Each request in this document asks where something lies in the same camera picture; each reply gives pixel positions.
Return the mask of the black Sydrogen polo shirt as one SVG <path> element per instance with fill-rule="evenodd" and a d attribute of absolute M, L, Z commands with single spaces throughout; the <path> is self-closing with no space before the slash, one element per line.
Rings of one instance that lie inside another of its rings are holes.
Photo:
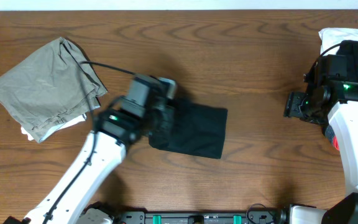
<path fill-rule="evenodd" d="M 192 156 L 220 159 L 228 110 L 199 105 L 186 98 L 171 100 L 168 128 L 149 134 L 151 147 Z"/>

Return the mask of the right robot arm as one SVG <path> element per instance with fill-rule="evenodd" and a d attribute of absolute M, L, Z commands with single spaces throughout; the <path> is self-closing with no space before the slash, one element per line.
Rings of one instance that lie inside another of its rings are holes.
<path fill-rule="evenodd" d="M 344 199 L 329 210 L 292 205 L 288 223 L 358 223 L 358 83 L 325 81 L 289 94 L 288 118 L 322 126 L 339 149 L 345 176 Z"/>

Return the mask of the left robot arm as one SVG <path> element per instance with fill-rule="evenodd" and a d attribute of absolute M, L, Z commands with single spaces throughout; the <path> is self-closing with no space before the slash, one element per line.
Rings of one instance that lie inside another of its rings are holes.
<path fill-rule="evenodd" d="M 176 89 L 173 80 L 136 75 L 127 94 L 97 115 L 74 162 L 21 223 L 114 223 L 113 215 L 88 208 L 88 202 L 141 136 L 152 134 L 166 141 L 174 112 L 169 102 Z"/>

